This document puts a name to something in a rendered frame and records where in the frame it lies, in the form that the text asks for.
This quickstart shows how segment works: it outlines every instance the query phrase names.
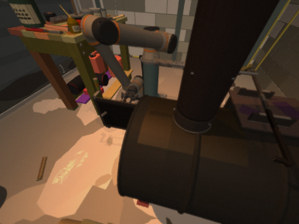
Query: teal cylinder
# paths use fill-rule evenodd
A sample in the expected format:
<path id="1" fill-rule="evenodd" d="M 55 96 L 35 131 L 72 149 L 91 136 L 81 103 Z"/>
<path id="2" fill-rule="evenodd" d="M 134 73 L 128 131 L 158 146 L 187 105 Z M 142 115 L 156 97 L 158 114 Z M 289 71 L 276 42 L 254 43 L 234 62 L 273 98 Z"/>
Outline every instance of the teal cylinder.
<path id="1" fill-rule="evenodd" d="M 8 0 L 25 28 L 44 27 L 45 20 L 34 0 Z"/>
<path id="2" fill-rule="evenodd" d="M 159 66 L 142 63 L 144 95 L 159 97 L 157 93 Z"/>

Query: wooden table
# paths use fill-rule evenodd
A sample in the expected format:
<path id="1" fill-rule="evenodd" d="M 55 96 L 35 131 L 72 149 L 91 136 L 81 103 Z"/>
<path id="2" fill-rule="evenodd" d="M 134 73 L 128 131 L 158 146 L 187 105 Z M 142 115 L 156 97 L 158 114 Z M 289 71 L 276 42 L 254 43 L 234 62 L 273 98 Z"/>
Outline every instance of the wooden table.
<path id="1" fill-rule="evenodd" d="M 252 112 L 259 111 L 261 113 L 265 113 L 265 110 L 261 104 L 261 100 L 259 98 L 239 96 L 237 93 L 238 90 L 229 91 L 231 101 L 236 109 L 237 116 L 240 120 L 241 126 L 246 129 L 261 130 L 264 132 L 273 133 L 270 124 L 262 124 L 262 123 L 248 121 L 248 117 L 251 115 Z M 292 114 L 294 114 L 290 116 L 291 118 L 297 118 L 297 116 L 299 116 L 299 101 L 296 100 L 295 98 L 277 97 L 274 95 L 273 97 L 271 97 L 270 100 L 268 100 L 268 104 L 271 111 L 273 112 L 273 115 L 290 116 L 288 112 L 284 110 L 287 109 L 289 111 L 292 111 L 293 112 Z M 293 124 L 290 127 L 279 126 L 279 130 L 281 131 L 282 135 L 298 138 L 299 121 L 297 121 L 295 124 Z"/>
<path id="2" fill-rule="evenodd" d="M 125 23 L 127 21 L 127 17 L 118 18 L 116 21 L 119 23 Z M 59 23 L 55 26 L 62 27 L 63 25 L 65 26 L 66 23 Z M 69 110 L 75 110 L 78 107 L 78 104 L 67 87 L 50 54 L 73 58 L 83 83 L 87 88 L 91 101 L 94 104 L 95 110 L 97 111 L 97 107 L 93 100 L 94 93 L 97 91 L 93 81 L 95 73 L 89 60 L 89 54 L 94 52 L 95 48 L 87 43 L 82 33 L 75 35 L 68 34 L 66 31 L 64 31 L 63 34 L 40 33 L 26 31 L 24 26 L 8 28 L 8 30 L 11 35 L 20 37 L 21 41 L 29 50 L 42 72 L 50 81 L 56 93 Z M 130 78 L 132 70 L 130 69 L 128 47 L 120 46 L 120 49 L 124 70 L 126 71 L 126 75 Z M 118 83 L 117 86 L 114 85 L 113 90 L 117 91 L 120 86 L 120 83 Z"/>

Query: workbench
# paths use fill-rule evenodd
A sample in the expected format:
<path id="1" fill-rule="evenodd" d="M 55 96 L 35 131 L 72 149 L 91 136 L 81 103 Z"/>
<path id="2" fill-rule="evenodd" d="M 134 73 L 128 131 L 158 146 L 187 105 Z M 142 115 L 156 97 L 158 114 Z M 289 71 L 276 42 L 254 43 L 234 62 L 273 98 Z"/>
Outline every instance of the workbench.
<path id="1" fill-rule="evenodd" d="M 125 23 L 127 21 L 127 17 L 117 18 L 116 21 L 118 23 Z M 69 110 L 75 110 L 78 107 L 78 104 L 67 87 L 66 82 L 63 80 L 50 54 L 73 58 L 83 83 L 85 84 L 85 87 L 89 93 L 90 99 L 94 104 L 95 110 L 97 111 L 93 99 L 94 93 L 97 91 L 93 81 L 93 78 L 95 78 L 95 73 L 89 59 L 89 55 L 95 51 L 95 48 L 87 43 L 82 33 L 71 34 L 70 32 L 67 32 L 66 23 L 51 25 L 55 25 L 57 30 L 62 29 L 65 31 L 63 34 L 32 32 L 26 31 L 24 26 L 8 28 L 8 31 L 11 35 L 20 37 L 21 41 L 29 50 L 30 54 L 39 65 L 42 72 L 45 74 L 55 89 L 56 93 L 62 99 L 66 108 Z M 120 50 L 124 71 L 128 78 L 131 79 L 131 73 L 133 70 L 130 69 L 128 46 L 120 46 Z M 100 94 L 99 97 L 111 99 L 118 91 L 120 86 L 120 82 L 116 80 L 110 89 L 108 89 L 108 91 L 106 91 L 103 95 Z"/>

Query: coiled spring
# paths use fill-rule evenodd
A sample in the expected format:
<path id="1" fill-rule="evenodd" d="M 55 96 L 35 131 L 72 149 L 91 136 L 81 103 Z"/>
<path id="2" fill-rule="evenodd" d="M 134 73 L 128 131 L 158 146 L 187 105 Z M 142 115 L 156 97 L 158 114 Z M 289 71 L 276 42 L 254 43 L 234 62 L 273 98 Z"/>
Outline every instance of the coiled spring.
<path id="1" fill-rule="evenodd" d="M 154 59 L 154 65 L 169 67 L 169 68 L 180 68 L 184 69 L 185 62 L 178 62 L 173 60 L 166 60 L 166 59 Z"/>

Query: brick wall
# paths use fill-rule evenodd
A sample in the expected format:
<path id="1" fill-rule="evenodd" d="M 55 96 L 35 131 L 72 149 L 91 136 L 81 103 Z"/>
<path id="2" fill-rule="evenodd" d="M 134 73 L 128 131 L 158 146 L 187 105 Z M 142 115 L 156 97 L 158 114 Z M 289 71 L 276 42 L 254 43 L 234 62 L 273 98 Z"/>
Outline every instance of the brick wall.
<path id="1" fill-rule="evenodd" d="M 254 58 L 253 68 L 269 51 L 298 9 L 299 0 L 291 1 Z M 278 40 L 257 71 L 262 89 L 299 100 L 299 16 Z"/>
<path id="2" fill-rule="evenodd" d="M 101 6 L 107 10 L 107 14 L 115 15 L 114 1 L 101 0 Z M 175 33 L 177 21 L 178 0 L 117 0 L 118 15 L 125 14 L 128 18 L 126 24 L 144 28 L 146 26 L 158 26 L 161 31 Z M 197 1 L 185 0 L 181 33 L 178 42 L 177 60 L 185 61 Z M 118 46 L 113 46 L 115 54 L 120 54 Z M 129 47 L 130 55 L 139 56 L 143 52 L 141 47 Z M 171 60 L 171 54 L 160 53 L 161 58 Z"/>

